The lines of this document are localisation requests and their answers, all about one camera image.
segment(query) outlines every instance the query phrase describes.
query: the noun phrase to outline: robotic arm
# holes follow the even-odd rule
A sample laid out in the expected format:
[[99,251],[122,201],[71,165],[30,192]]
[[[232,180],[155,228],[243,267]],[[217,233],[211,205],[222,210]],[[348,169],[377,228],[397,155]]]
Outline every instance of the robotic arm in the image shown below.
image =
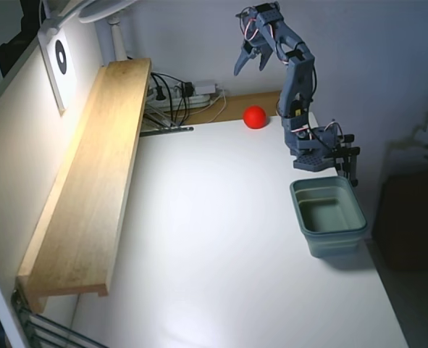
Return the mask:
[[294,167],[317,172],[334,166],[356,186],[356,157],[360,149],[351,147],[354,136],[344,136],[335,121],[326,127],[309,125],[309,107],[316,90],[315,57],[301,37],[285,24],[278,2],[246,7],[236,17],[240,19],[244,41],[235,76],[248,60],[259,54],[260,71],[273,52],[288,67],[277,112],[285,129],[285,143],[297,157]]

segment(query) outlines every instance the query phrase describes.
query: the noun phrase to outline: white cable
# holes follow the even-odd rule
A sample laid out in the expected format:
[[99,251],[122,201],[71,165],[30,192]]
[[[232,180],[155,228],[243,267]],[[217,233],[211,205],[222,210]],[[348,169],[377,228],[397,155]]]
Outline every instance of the white cable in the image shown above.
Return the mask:
[[332,122],[328,123],[328,125],[324,129],[326,130],[332,125],[336,125],[339,128],[339,131],[341,132],[341,136],[344,138],[343,129],[341,128],[340,124],[337,123],[336,121],[332,121]]
[[[210,122],[214,122],[219,116],[220,116],[220,114],[222,113],[222,112],[224,112],[224,110],[225,110],[225,108],[227,107],[227,97],[225,96],[225,90],[224,89],[222,89],[222,92],[221,92],[221,94],[219,94],[213,101],[211,101],[211,104],[210,105],[208,105],[207,107],[204,107],[203,109],[201,109],[201,110],[198,110],[198,111],[196,111],[196,112],[190,112],[190,116],[191,115],[196,115],[196,114],[200,114],[200,113],[202,113],[202,112],[204,112],[204,111],[206,111],[206,110],[208,110],[208,109],[210,109],[211,107],[213,107],[221,98],[223,98],[223,100],[224,100],[224,105],[223,105],[223,107],[220,109],[220,111],[214,116],[214,118],[212,118],[210,121],[208,121],[207,123],[210,123]],[[170,115],[168,115],[168,114],[166,114],[165,112],[163,112],[162,110],[160,110],[159,108],[157,108],[157,107],[153,107],[152,105],[150,105],[150,104],[146,104],[146,107],[149,109],[149,110],[151,110],[151,112],[154,112],[154,113],[156,113],[156,114],[158,114],[159,116],[163,116],[163,117],[167,117],[167,118],[169,118],[169,120],[170,120]]]
[[218,113],[210,121],[207,121],[206,123],[214,122],[217,119],[217,117],[219,117],[220,114],[224,112],[224,110],[227,108],[227,96],[225,96],[224,89],[222,89],[222,95],[223,95],[223,107],[220,109],[220,111],[218,111]]
[[212,100],[212,101],[211,101],[211,104],[210,104],[210,105],[207,105],[207,106],[206,106],[206,107],[204,107],[203,109],[198,110],[198,111],[196,111],[196,112],[190,112],[190,115],[200,114],[200,113],[202,113],[202,112],[206,111],[207,109],[210,109],[210,108],[211,108],[211,107],[213,107],[213,106],[215,105],[215,103],[217,103],[221,98],[222,98],[222,95],[221,95],[221,94],[219,94],[219,95],[217,96],[217,98],[215,98],[214,100]]

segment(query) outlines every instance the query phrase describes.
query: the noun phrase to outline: wooden board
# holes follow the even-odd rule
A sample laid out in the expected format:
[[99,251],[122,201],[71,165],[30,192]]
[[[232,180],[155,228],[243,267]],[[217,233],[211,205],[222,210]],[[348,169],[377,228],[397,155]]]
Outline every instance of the wooden board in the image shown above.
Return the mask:
[[109,293],[150,71],[149,59],[106,69],[26,296]]
[[96,76],[93,88],[91,89],[85,109],[82,112],[82,116],[77,125],[74,137],[72,138],[69,148],[66,151],[61,167],[59,168],[59,172],[54,181],[53,188],[49,193],[48,199],[46,200],[45,207],[43,208],[43,212],[41,213],[40,219],[38,220],[37,226],[35,227],[35,231],[33,232],[33,236],[30,240],[27,252],[24,255],[19,272],[17,273],[17,283],[21,287],[22,292],[25,295],[25,299],[27,300],[31,310],[34,312],[44,311],[47,298],[32,297],[30,293],[26,291],[28,279],[30,277],[30,274],[32,273],[35,260],[38,256],[38,252],[40,251],[40,247],[45,238],[46,230],[48,229],[51,217],[54,213],[54,209],[56,208],[59,196],[62,192],[62,188],[64,187],[65,181],[67,179],[67,174],[69,174],[72,161],[75,157],[75,152],[77,151],[77,148],[80,144],[80,140],[82,138],[83,131],[85,130],[85,126],[88,122],[88,118],[90,117],[90,114],[93,111],[93,105],[101,89],[105,72],[105,67],[102,67],[98,71],[98,75]]
[[[268,116],[275,116],[279,97],[279,91],[227,97],[227,107],[215,119],[215,122],[239,120],[243,116],[244,110],[251,105],[259,105],[264,108]],[[191,116],[186,124],[199,125],[209,122],[222,109],[223,104],[223,99],[220,99],[206,111]]]

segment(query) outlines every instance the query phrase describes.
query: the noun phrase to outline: power strip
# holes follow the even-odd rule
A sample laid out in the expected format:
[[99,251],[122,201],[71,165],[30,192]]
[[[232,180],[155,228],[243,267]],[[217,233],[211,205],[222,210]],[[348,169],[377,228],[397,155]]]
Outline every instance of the power strip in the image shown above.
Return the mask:
[[[183,102],[183,99],[181,96],[179,96],[178,90],[171,89],[170,93],[172,94],[172,106],[174,110],[178,110],[178,106],[180,106],[180,110],[185,109],[185,103]],[[170,101],[169,97],[166,94],[165,100],[156,100],[156,92],[155,90],[151,89],[148,93],[148,97],[146,99],[146,103],[148,105],[151,105],[152,107],[156,107],[157,109],[161,111],[170,111]],[[188,98],[189,102],[187,101],[188,109],[196,109],[199,107],[207,107],[211,104],[211,96],[208,94],[201,94],[199,96],[194,95],[190,96]]]

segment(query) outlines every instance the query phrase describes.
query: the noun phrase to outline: black circle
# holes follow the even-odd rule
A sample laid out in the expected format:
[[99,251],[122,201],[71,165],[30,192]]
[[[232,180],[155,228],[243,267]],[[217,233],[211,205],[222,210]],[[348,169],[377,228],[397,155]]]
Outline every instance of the black circle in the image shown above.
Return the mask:
[[67,72],[67,58],[66,58],[66,52],[64,50],[64,46],[62,45],[62,42],[57,40],[56,41],[56,61],[57,65],[59,67],[59,70],[61,70],[61,73],[63,75],[66,75]]

